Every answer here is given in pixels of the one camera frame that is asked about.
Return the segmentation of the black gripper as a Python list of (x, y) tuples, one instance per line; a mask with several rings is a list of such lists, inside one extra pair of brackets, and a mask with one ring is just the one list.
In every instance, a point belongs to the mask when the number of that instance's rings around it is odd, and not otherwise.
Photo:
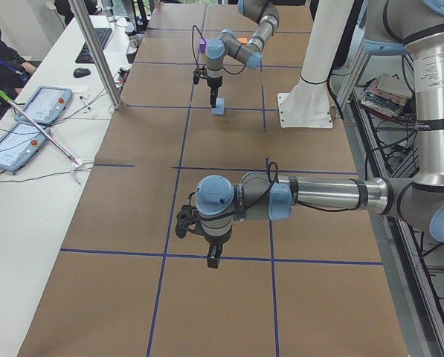
[(216, 107), (219, 87), (222, 86), (222, 76), (210, 76), (206, 67), (202, 66), (201, 68), (195, 68), (193, 71), (193, 84), (197, 85), (200, 80), (206, 80), (210, 87), (210, 107), (213, 109)]
[(210, 243), (207, 253), (207, 267), (218, 268), (222, 255), (222, 246), (230, 238), (232, 233), (232, 220), (221, 218), (210, 221), (200, 216), (198, 210), (192, 205), (182, 205), (176, 215), (176, 236), (185, 238), (187, 232), (203, 236)]

